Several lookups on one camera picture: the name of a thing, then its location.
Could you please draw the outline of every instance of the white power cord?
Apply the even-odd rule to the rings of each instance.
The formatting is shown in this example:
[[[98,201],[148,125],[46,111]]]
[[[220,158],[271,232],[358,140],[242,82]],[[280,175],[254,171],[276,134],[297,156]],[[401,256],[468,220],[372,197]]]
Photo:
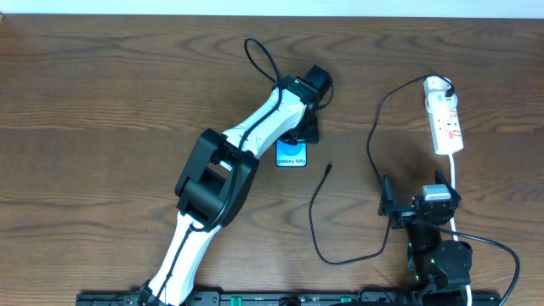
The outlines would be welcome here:
[[[451,184],[451,188],[455,189],[456,188],[456,165],[453,160],[453,154],[448,154],[448,157],[450,158],[450,184]],[[451,227],[451,231],[457,232],[456,220],[453,217],[451,217],[450,219],[450,227]],[[457,237],[457,235],[453,235],[453,240],[459,241],[459,238]],[[472,306],[473,305],[472,289],[470,288],[470,285],[467,285],[466,289],[467,289],[467,306]]]

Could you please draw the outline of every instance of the white power strip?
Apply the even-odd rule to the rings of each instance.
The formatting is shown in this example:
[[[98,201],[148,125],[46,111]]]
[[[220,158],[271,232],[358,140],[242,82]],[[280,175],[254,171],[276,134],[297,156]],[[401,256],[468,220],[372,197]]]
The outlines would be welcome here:
[[[425,89],[425,107],[433,134],[434,153],[449,155],[463,148],[461,126],[457,115],[457,96],[446,97],[450,89],[443,79],[428,77],[423,83]]]

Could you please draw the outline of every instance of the white wall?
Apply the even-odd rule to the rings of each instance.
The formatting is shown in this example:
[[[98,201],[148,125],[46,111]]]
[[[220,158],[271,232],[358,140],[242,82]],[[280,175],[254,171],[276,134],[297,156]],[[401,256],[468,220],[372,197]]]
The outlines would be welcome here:
[[[5,14],[544,18],[544,0],[0,0]]]

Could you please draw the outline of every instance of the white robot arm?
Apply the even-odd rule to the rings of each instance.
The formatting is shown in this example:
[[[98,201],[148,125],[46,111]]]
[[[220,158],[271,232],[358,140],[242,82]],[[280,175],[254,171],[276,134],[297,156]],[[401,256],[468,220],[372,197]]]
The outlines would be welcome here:
[[[178,306],[189,296],[207,246],[240,211],[257,171],[258,158],[287,132],[289,137],[302,132],[332,85],[329,73],[318,66],[305,78],[286,76],[282,82],[279,105],[280,89],[275,88],[264,105],[244,122],[223,134],[208,129],[196,142],[176,185],[179,213],[173,241],[159,272],[140,290],[140,305]],[[248,129],[251,132],[237,155]],[[236,178],[234,171],[228,178],[219,176],[207,167],[210,162],[229,170],[238,167]]]

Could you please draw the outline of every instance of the wooden table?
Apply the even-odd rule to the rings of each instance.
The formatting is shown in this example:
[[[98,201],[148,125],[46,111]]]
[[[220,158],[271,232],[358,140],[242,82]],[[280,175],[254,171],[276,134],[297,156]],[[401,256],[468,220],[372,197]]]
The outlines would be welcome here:
[[[544,298],[544,21],[11,15],[0,25],[0,299],[73,305],[81,291],[124,291],[158,270],[176,222],[173,187],[198,135],[255,111],[270,83],[248,62],[255,36],[282,73],[312,64],[336,95],[301,169],[261,159],[236,220],[213,240],[196,282],[227,291],[358,290],[413,283],[406,233],[385,253],[323,264],[322,252],[375,252],[386,219],[366,157],[377,103],[432,71],[456,84],[465,149],[456,155],[459,230],[503,242],[522,275],[509,305]],[[255,57],[266,65],[264,56]],[[448,173],[433,153],[422,84],[386,102],[371,150],[409,201]],[[501,294],[504,251],[473,246],[474,289]]]

